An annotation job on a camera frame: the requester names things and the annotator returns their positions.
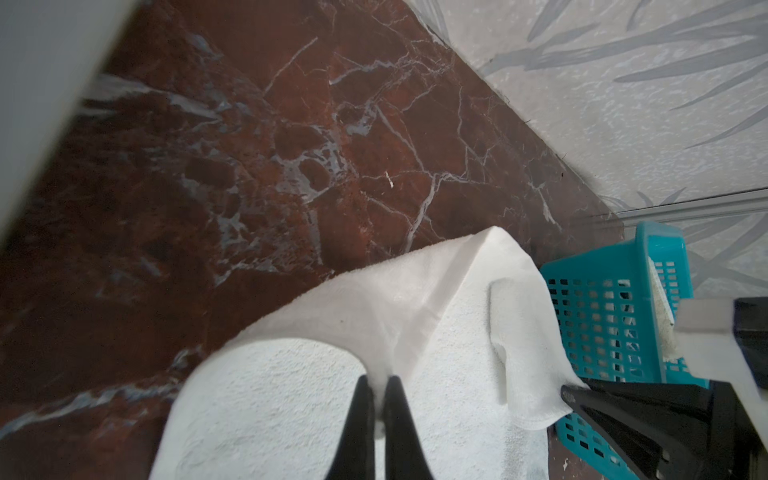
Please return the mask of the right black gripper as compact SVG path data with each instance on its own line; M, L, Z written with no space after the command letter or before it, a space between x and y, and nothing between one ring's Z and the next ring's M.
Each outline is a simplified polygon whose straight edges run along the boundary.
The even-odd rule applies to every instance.
M640 479L764 479L767 452L733 388L590 380L560 396Z

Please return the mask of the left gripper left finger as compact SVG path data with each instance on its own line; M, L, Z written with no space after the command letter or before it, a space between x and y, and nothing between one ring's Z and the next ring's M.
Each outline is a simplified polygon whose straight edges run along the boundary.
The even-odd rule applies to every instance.
M356 383L327 480L375 478L375 419L374 395L363 375Z

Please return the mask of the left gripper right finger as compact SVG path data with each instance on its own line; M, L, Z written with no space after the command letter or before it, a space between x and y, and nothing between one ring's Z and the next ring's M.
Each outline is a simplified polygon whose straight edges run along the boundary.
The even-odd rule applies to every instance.
M411 415L405 389L397 376L389 378L383 403L385 477L387 480L432 480Z

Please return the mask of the white towel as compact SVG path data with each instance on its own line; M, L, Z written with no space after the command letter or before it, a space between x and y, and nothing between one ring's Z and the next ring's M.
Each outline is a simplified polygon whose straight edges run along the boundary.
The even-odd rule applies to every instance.
M210 355L175 400L154 479L321 479L354 387L398 377L437 479L544 479L581 387L547 284L503 229L341 274Z

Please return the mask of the blue beige Doraemon towel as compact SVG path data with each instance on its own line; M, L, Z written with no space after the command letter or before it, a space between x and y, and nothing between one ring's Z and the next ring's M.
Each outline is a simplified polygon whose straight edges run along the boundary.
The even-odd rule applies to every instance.
M653 315L657 327L662 360L664 362L676 362L682 355L678 351L678 342L674 333L674 315L658 269L650 257L647 258L647 266L653 302Z

